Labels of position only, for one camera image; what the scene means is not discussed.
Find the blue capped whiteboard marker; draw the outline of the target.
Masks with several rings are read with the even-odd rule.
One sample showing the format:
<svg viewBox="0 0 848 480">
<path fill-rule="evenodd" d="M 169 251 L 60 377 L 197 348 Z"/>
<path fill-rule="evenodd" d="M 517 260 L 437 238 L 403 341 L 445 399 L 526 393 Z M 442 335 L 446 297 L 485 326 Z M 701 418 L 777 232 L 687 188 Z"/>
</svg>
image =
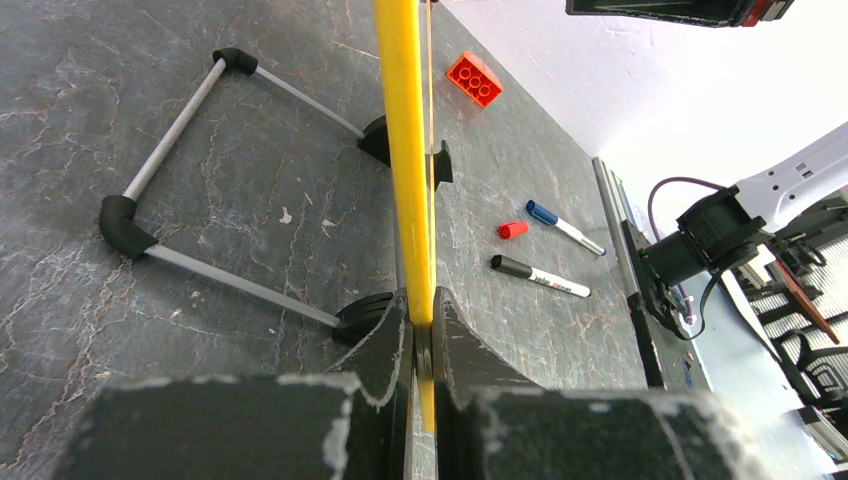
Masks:
<svg viewBox="0 0 848 480">
<path fill-rule="evenodd" d="M 525 210 L 532 218 L 545 225 L 555 227 L 582 247 L 592 252 L 594 255 L 599 257 L 606 255 L 607 250 L 604 247 L 591 240 L 576 227 L 567 223 L 565 220 L 558 217 L 556 214 L 544 208 L 537 202 L 528 200 L 525 204 Z"/>
</svg>

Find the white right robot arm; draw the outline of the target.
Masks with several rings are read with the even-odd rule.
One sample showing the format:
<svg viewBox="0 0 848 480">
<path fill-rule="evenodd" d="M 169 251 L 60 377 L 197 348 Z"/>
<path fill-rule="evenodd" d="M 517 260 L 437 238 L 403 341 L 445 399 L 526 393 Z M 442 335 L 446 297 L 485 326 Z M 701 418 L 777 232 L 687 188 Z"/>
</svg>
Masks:
<svg viewBox="0 0 848 480">
<path fill-rule="evenodd" d="M 569 1 L 570 15 L 623 16 L 725 28 L 781 19 L 789 1 Z M 786 160 L 693 204 L 676 232 L 640 250 L 652 279 L 679 284 L 752 260 L 760 245 L 847 183 L 847 127 L 840 125 Z"/>
</svg>

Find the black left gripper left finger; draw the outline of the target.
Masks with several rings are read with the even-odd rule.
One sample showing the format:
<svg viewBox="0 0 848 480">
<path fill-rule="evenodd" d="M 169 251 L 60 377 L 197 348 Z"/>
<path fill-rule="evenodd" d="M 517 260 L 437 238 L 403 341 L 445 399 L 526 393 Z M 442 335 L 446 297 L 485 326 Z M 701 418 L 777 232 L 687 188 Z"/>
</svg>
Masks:
<svg viewBox="0 0 848 480">
<path fill-rule="evenodd" d="M 324 373 L 148 378 L 103 391 L 58 479 L 408 479 L 412 328 L 404 291 Z"/>
</svg>

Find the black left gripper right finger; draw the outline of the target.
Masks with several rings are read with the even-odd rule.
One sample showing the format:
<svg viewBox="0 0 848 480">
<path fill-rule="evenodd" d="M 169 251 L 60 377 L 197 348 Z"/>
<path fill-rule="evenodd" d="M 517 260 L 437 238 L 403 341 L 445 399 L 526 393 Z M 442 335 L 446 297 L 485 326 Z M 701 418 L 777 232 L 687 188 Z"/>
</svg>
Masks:
<svg viewBox="0 0 848 480">
<path fill-rule="evenodd" d="M 451 290 L 434 298 L 442 479 L 765 479 L 749 432 L 703 391 L 551 390 L 474 333 Z"/>
</svg>

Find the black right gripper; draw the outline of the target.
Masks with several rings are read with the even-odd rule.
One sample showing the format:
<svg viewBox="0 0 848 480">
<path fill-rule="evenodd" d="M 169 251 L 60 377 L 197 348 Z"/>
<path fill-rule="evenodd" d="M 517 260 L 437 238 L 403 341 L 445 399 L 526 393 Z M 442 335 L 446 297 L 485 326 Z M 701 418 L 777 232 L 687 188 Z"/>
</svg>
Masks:
<svg viewBox="0 0 848 480">
<path fill-rule="evenodd" d="M 710 28 L 754 27 L 781 19 L 793 0 L 567 0 L 577 16 L 619 16 Z"/>
</svg>

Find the red marker cap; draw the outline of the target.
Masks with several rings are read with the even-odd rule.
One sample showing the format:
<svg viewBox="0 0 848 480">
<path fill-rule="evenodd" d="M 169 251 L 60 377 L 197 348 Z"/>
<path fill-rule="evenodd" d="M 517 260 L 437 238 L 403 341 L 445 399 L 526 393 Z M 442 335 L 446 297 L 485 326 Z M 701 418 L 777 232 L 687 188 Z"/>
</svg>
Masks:
<svg viewBox="0 0 848 480">
<path fill-rule="evenodd" d="M 518 238 L 527 234 L 528 231 L 529 225 L 524 221 L 504 223 L 497 229 L 499 237 L 504 240 Z"/>
</svg>

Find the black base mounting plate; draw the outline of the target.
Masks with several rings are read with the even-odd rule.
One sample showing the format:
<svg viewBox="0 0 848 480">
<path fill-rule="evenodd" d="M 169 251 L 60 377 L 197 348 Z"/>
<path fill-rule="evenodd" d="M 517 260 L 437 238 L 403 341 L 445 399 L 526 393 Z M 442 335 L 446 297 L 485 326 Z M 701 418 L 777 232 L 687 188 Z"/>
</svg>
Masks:
<svg viewBox="0 0 848 480">
<path fill-rule="evenodd" d="M 628 220 L 620 226 L 635 283 L 627 305 L 647 384 L 666 390 L 693 389 L 691 343 L 681 325 L 682 306 L 643 265 L 647 238 Z"/>
</svg>

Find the orange translucent toy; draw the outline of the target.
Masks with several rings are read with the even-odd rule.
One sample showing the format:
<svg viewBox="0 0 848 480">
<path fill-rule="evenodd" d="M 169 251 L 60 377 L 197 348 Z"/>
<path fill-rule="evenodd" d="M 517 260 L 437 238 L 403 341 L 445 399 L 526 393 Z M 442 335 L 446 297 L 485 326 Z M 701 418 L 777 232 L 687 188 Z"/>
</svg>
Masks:
<svg viewBox="0 0 848 480">
<path fill-rule="evenodd" d="M 468 50 L 448 69 L 446 77 L 483 109 L 503 92 L 503 85 L 495 72 Z"/>
</svg>

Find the black capped whiteboard marker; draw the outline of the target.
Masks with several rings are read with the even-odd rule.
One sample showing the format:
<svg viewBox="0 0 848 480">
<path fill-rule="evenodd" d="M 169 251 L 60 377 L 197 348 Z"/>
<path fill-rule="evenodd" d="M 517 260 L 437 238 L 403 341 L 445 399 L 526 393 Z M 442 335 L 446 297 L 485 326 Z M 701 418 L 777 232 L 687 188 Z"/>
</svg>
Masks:
<svg viewBox="0 0 848 480">
<path fill-rule="evenodd" d="M 585 285 L 566 280 L 558 275 L 536 269 L 503 255 L 492 256 L 490 267 L 497 272 L 528 280 L 580 298 L 588 298 L 592 295 L 591 289 Z"/>
</svg>

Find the white whiteboard orange frame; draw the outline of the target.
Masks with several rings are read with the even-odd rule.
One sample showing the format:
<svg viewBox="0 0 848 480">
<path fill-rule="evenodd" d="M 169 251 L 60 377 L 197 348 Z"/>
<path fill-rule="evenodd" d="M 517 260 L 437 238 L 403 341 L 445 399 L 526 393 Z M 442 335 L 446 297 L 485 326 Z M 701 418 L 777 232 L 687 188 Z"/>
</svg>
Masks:
<svg viewBox="0 0 848 480">
<path fill-rule="evenodd" d="M 434 433 L 434 228 L 425 154 L 420 3 L 376 1 L 374 9 L 408 314 L 416 334 L 422 426 Z"/>
</svg>

